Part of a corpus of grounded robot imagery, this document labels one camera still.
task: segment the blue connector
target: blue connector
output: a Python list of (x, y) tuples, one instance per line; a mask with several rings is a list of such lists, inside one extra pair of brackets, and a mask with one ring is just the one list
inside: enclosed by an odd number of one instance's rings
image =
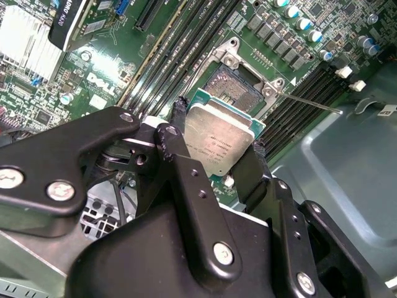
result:
[(127, 10), (127, 7), (130, 3), (130, 0), (121, 0), (116, 8), (116, 15), (122, 16), (124, 12)]

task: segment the black cable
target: black cable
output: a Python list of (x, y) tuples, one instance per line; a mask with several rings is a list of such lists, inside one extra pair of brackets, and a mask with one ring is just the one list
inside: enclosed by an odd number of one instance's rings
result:
[(138, 206), (135, 204), (135, 202), (133, 201), (133, 199), (122, 189), (120, 188), (120, 191), (123, 193), (123, 195), (127, 198), (127, 200), (131, 203), (132, 207), (138, 208)]
[(127, 217), (125, 216), (123, 199), (122, 195), (120, 194), (120, 190), (118, 189), (118, 183), (115, 180), (110, 180), (110, 183), (112, 183), (113, 190), (116, 195), (118, 214), (120, 215), (120, 223), (121, 225), (125, 225), (127, 223)]

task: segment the cable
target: cable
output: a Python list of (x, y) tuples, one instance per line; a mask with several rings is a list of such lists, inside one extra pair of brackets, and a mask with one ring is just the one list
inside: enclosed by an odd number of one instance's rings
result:
[(126, 197), (126, 199), (131, 203), (132, 207), (134, 207), (136, 210), (136, 208), (138, 208), (138, 206), (135, 204), (133, 199), (122, 188), (120, 188), (120, 192)]
[(0, 132), (0, 137), (3, 135), (8, 135), (12, 132), (32, 132), (32, 133), (39, 133), (41, 132), (38, 129), (33, 129), (32, 127), (17, 127), (16, 129), (7, 129)]
[(98, 222), (100, 222), (101, 220), (108, 220), (109, 216), (102, 216), (102, 217), (98, 217), (97, 219), (94, 219), (91, 223), (93, 225), (96, 225)]
[(127, 217), (125, 216), (123, 199), (122, 195), (120, 194), (120, 190), (118, 189), (118, 183), (115, 180), (110, 180), (110, 183), (112, 183), (113, 190), (116, 195), (118, 214), (120, 215), (120, 223), (121, 225), (125, 225), (127, 223)]

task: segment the motherboard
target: motherboard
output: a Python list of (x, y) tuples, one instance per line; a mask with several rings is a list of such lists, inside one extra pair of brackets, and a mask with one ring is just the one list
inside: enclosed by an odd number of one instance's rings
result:
[(0, 0), (0, 129), (109, 106), (167, 119), (198, 88), (262, 121), (273, 158), (395, 55), (394, 0)]

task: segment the heatsink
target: heatsink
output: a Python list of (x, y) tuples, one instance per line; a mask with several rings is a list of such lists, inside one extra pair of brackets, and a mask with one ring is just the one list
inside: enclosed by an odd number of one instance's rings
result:
[(51, 81), (65, 57), (48, 40), (50, 27), (16, 5), (7, 6), (0, 26), (3, 61), (25, 70), (28, 76)]

